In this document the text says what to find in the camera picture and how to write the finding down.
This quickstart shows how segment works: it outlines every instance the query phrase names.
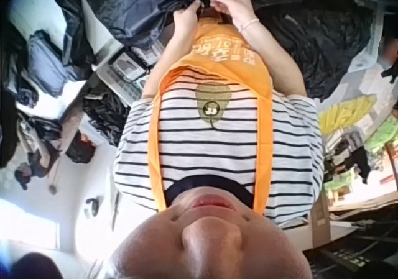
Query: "mouth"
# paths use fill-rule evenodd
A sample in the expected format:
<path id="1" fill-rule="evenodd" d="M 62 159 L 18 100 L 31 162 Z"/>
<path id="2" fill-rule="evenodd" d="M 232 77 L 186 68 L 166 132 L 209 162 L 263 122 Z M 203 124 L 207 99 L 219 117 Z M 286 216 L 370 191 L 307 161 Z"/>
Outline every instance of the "mouth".
<path id="1" fill-rule="evenodd" d="M 218 206 L 236 211 L 236 208 L 227 199 L 216 194 L 199 196 L 192 201 L 191 205 L 189 205 L 189 209 L 199 208 L 202 206 Z"/>

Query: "hand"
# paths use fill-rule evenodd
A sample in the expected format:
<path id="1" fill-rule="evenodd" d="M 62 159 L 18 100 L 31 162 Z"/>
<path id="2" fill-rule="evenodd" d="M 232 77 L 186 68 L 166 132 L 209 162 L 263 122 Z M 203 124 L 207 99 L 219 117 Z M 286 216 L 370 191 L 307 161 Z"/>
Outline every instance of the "hand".
<path id="1" fill-rule="evenodd" d="M 210 0 L 216 11 L 230 15 L 236 28 L 256 18 L 251 0 Z"/>
<path id="2" fill-rule="evenodd" d="M 187 37 L 193 37 L 196 34 L 198 27 L 197 10 L 200 4 L 200 0 L 196 0 L 185 10 L 177 10 L 173 13 L 175 37 L 185 40 Z"/>

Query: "window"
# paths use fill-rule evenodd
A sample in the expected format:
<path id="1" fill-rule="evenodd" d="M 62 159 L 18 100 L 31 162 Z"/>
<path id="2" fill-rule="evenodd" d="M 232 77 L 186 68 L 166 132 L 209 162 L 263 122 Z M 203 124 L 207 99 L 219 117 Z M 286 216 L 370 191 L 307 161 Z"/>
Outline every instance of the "window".
<path id="1" fill-rule="evenodd" d="M 58 223 L 27 213 L 3 199 L 0 199 L 0 224 L 0 239 L 58 249 Z"/>

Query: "striped shirt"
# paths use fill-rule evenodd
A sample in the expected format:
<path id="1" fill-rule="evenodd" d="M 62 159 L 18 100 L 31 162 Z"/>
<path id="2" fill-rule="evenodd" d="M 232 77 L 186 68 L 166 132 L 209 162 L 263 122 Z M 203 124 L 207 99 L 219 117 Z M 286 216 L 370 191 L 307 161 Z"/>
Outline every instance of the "striped shirt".
<path id="1" fill-rule="evenodd" d="M 306 215 L 318 198 L 323 154 L 315 103 L 274 91 L 271 188 L 264 215 L 276 224 Z M 185 70 L 162 96 L 159 155 L 164 189 L 193 175 L 218 175 L 253 193 L 257 107 L 250 90 Z M 147 141 L 153 99 L 131 106 L 116 153 L 116 186 L 156 212 L 150 189 Z"/>

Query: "bracelet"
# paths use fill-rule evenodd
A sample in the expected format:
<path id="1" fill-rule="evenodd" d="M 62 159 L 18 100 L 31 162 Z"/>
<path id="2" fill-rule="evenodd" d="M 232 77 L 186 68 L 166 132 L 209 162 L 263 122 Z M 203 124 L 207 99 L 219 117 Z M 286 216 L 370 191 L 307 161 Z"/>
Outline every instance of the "bracelet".
<path id="1" fill-rule="evenodd" d="M 260 19 L 258 18 L 254 18 L 253 20 L 250 20 L 249 22 L 243 24 L 240 26 L 240 28 L 238 29 L 238 32 L 242 32 L 245 28 L 247 28 L 249 25 L 255 23 L 255 22 L 259 22 Z"/>

